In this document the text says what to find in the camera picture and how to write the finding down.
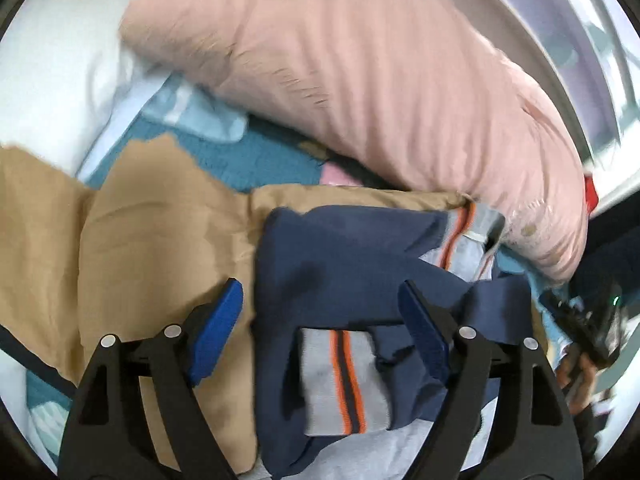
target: silver screw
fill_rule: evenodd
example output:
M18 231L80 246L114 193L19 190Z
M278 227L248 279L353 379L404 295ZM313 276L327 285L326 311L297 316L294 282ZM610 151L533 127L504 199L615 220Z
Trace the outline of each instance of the silver screw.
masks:
M529 350L537 350L538 342L532 337L527 337L524 339L524 346L526 346Z
M169 325L164 329L164 335L166 337L178 337L182 333L180 325Z
M113 334L108 334L104 336L102 339L100 339L100 345L105 348L109 348L110 346L113 346L115 343L116 343L116 336L114 336Z
M470 326L462 326L458 332L465 339L473 339L477 335L476 331Z

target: laundry pile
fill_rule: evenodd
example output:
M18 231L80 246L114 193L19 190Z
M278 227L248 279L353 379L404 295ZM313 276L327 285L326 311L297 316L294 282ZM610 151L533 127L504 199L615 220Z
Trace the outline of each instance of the laundry pile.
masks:
M125 135L92 187L0 148L0 326L78 384L105 334L148 338L235 278L242 312L194 391L233 470L343 480L355 458L372 480L401 478L447 389L404 325L399 285L489 339L543 343L529 283L497 251L556 282L580 260L582 168L552 102L450 0L132 0L120 30L184 75L137 119L152 140ZM209 109L193 85L232 107ZM304 140L246 132L242 110ZM210 114L214 164L156 137L169 117L211 142ZM318 151L402 190L364 187ZM349 186L262 185L256 168L294 174L301 152L310 182ZM159 459L176 466L141 388Z

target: pink pillowcase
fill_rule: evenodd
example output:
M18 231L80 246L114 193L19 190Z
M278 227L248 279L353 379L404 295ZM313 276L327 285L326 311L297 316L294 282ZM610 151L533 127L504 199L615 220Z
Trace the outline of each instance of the pink pillowcase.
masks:
M322 165L322 174L320 175L321 186L355 186L362 187L361 181L352 177L344 171L340 166L331 161L327 161Z
M539 85L450 0L133 0L141 54L409 189L498 208L556 280L586 240L578 154Z

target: light blue cloth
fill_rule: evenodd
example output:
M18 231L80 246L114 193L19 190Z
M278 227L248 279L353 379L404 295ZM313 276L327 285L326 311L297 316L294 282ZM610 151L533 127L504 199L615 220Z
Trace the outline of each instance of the light blue cloth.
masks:
M86 184L99 189L131 139L150 140L167 131L204 171L236 191L249 192L269 184L314 186L320 182L324 161L300 149L300 143L306 139L293 130L252 117L239 142L220 144L139 116L102 159Z
M71 409L71 399L27 370L27 408L44 447L58 463L62 434Z
M542 325L545 327L546 338L548 339L549 344L554 348L554 360L551 362L551 366L556 368L560 360L560 349L566 344L568 338L560 330L558 325L556 325L556 322L553 320L548 310L538 301L540 294L551 286L551 282L526 259L518 256L507 247L503 246L498 250L496 263L504 272L508 272L510 274L524 274L529 280L531 297L536 304L536 308L540 314L542 314Z
M169 76L140 114L174 131L224 144L242 139L248 123L246 112L224 104L179 73Z
M56 473L56 462L40 436L33 413L28 409L26 373L27 371L19 362L0 350L0 398L31 449L49 469Z

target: tan fabric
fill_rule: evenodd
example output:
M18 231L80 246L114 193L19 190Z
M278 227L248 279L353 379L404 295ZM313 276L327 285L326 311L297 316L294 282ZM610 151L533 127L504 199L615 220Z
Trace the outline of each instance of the tan fabric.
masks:
M546 358L551 362L553 355L550 354L549 351L552 347L549 345L549 339L546 337L542 314L540 314L540 311L536 307L536 302L533 300L531 301L531 323L533 325L533 337L540 343Z
M298 185L241 195L197 168L167 136L131 141L98 192L19 150L0 150L0 178L0 324L76 383L104 334L153 336L211 300L229 276L242 282L241 318L213 375L196 389L236 472L251 469L256 456L250 321L254 251L267 215L278 206L430 210L466 200ZM143 397L158 455L175 466L149 382Z

